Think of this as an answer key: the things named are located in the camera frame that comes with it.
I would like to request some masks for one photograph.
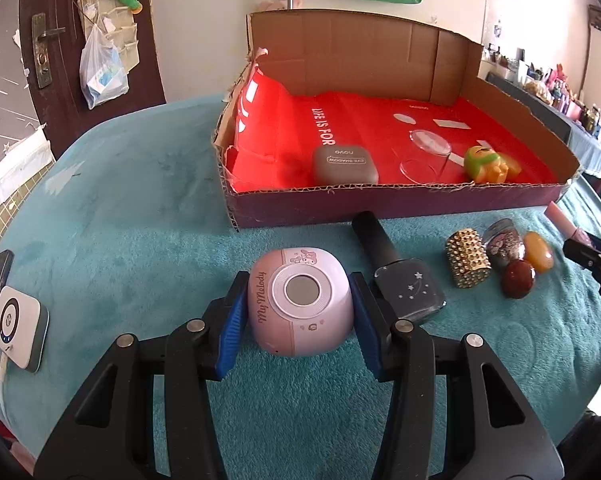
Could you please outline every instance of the silver screw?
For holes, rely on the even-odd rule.
[[[469,334],[467,336],[467,344],[469,346],[473,346],[474,348],[480,348],[484,342],[484,339],[481,338],[478,334]]]
[[[192,319],[187,323],[189,332],[200,332],[205,329],[205,322],[202,319]]]
[[[398,330],[398,332],[408,334],[413,330],[413,323],[408,319],[399,319],[395,322],[395,329]]]
[[[134,344],[134,336],[132,334],[123,334],[119,335],[116,344],[120,348],[127,348],[128,346],[132,346]]]

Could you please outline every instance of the white plastic bag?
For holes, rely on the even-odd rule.
[[[92,27],[80,56],[80,86],[90,110],[130,89],[118,50],[99,27]]]

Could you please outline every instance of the dark red stone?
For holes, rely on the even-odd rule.
[[[504,269],[501,286],[504,295],[514,300],[529,294],[536,281],[536,270],[525,260],[511,262]]]

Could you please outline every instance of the brown wooden door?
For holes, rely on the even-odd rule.
[[[85,46],[81,17],[71,0],[20,0],[20,36],[23,64],[29,69],[28,83],[34,107],[56,158],[82,134],[103,121],[136,110],[165,103],[158,71],[154,30],[149,0],[139,0],[144,8],[134,19],[138,24],[140,63],[129,73],[130,90],[123,96],[89,110],[80,88],[80,55]],[[32,16],[46,14],[47,29],[65,27],[66,31],[47,41],[52,84],[38,88],[32,49]]]

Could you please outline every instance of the red paper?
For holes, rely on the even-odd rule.
[[[415,124],[400,121],[395,114],[408,116]],[[434,120],[457,121],[471,129],[442,127]],[[411,131],[419,129],[446,139],[460,157],[479,140],[511,155],[523,171],[508,182],[557,183],[532,150],[465,99],[442,107],[346,92],[292,96],[255,67],[238,98],[234,146],[226,155],[230,184],[236,192],[314,187],[312,153],[323,144],[363,146],[376,164],[379,184],[413,184],[401,173],[400,163],[426,156],[410,139]],[[437,183],[468,181],[463,168],[449,161]]]

